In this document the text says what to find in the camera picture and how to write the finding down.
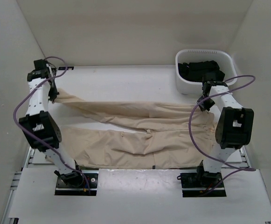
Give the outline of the beige trousers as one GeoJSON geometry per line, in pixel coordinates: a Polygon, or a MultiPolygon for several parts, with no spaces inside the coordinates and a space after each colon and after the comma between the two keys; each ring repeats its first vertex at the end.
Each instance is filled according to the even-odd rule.
{"type": "Polygon", "coordinates": [[[62,144],[85,168],[196,167],[214,145],[215,116],[192,105],[162,102],[90,102],[59,90],[56,102],[121,130],[61,128],[62,144]]]}

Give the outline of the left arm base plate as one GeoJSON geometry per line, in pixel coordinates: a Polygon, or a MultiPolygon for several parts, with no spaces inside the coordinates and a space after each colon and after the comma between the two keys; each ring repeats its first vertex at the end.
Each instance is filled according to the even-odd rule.
{"type": "Polygon", "coordinates": [[[85,169],[82,170],[86,176],[87,181],[82,176],[74,178],[72,181],[64,181],[57,170],[54,173],[57,175],[55,195],[56,196],[96,196],[98,185],[98,169],[85,169]]]}

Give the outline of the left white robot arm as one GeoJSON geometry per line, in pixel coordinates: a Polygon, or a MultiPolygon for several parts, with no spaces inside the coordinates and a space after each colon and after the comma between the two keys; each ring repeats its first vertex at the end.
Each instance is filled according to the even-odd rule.
{"type": "Polygon", "coordinates": [[[77,171],[76,162],[64,150],[61,144],[61,130],[48,112],[49,101],[53,102],[58,95],[56,84],[51,80],[37,87],[40,82],[52,77],[49,64],[45,63],[44,65],[46,68],[38,66],[27,75],[29,90],[35,90],[35,93],[29,100],[25,117],[19,119],[19,124],[54,148],[52,150],[25,134],[30,146],[45,154],[58,167],[55,174],[65,184],[81,187],[84,184],[84,175],[77,171]]]}

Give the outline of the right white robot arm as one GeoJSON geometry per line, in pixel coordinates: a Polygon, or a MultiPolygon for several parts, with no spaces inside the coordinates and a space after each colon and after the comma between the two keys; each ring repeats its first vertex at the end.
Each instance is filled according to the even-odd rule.
{"type": "Polygon", "coordinates": [[[202,91],[200,108],[209,111],[216,105],[221,112],[215,129],[216,143],[195,175],[197,184],[205,187],[220,178],[222,165],[236,150],[249,144],[254,111],[240,105],[224,81],[204,81],[202,91]]]}

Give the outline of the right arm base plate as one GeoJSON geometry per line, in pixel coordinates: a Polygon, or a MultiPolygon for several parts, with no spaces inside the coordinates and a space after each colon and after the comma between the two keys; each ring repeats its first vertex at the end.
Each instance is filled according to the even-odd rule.
{"type": "Polygon", "coordinates": [[[182,197],[226,197],[221,173],[214,177],[198,177],[197,173],[180,173],[177,180],[181,182],[182,197]]]}

